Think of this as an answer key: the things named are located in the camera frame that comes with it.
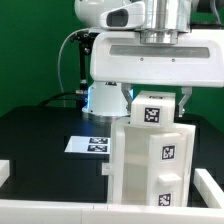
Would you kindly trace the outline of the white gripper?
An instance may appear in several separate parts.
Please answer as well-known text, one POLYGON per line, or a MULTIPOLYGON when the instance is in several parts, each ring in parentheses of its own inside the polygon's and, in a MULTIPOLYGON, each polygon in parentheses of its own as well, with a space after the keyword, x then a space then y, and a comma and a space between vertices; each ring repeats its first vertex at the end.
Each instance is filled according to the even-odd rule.
POLYGON ((122 83, 125 116, 131 112, 131 84, 182 86, 182 117, 191 87, 224 87, 224 30, 194 29, 175 45, 142 44, 138 32, 103 32, 93 44, 90 74, 96 81, 122 83))

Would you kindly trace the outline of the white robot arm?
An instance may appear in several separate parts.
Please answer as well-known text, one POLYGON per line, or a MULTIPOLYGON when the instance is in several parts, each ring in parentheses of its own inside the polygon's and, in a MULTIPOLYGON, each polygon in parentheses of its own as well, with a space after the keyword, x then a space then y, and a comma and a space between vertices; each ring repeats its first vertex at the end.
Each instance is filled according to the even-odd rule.
POLYGON ((90 38, 88 103, 104 119, 130 111, 132 84, 224 87, 224 0, 75 0, 90 38))

